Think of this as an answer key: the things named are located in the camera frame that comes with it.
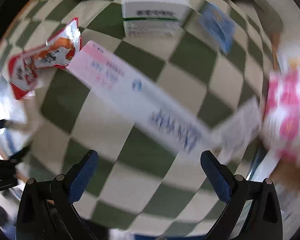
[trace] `cardboard box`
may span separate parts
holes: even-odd
[[[189,0],[122,0],[126,36],[173,36],[186,17]]]

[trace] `pink and white package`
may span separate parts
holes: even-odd
[[[300,69],[270,73],[260,136],[267,148],[300,164]]]

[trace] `blue package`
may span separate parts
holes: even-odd
[[[218,7],[206,3],[201,12],[200,24],[217,40],[223,53],[227,54],[232,46],[234,22]]]

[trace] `checkered tablecloth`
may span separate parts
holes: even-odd
[[[215,4],[236,23],[231,51],[224,55],[200,29],[197,11]],[[121,0],[35,0],[19,16],[0,45],[0,100],[14,99],[7,83],[13,54],[42,44],[79,17],[83,44],[93,40],[151,78],[210,128],[257,95],[265,100],[272,68],[271,43],[229,0],[190,0],[191,10],[176,37],[124,36]],[[108,228],[142,235],[193,236],[209,231],[224,204],[200,164],[175,157],[133,122],[110,108],[66,70],[44,69],[36,92],[44,124],[34,136],[30,177],[38,181],[66,173],[89,149],[99,167],[81,200],[79,214]],[[13,137],[10,144],[16,143]],[[247,176],[258,146],[227,166]]]

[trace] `silver screw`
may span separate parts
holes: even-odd
[[[272,184],[272,180],[271,179],[269,179],[269,178],[266,178],[266,184]]]
[[[34,183],[34,179],[28,179],[27,184],[31,185],[32,183]]]
[[[59,174],[56,179],[57,181],[62,181],[65,178],[65,176],[63,174]]]
[[[237,181],[243,181],[243,177],[240,174],[234,176]]]

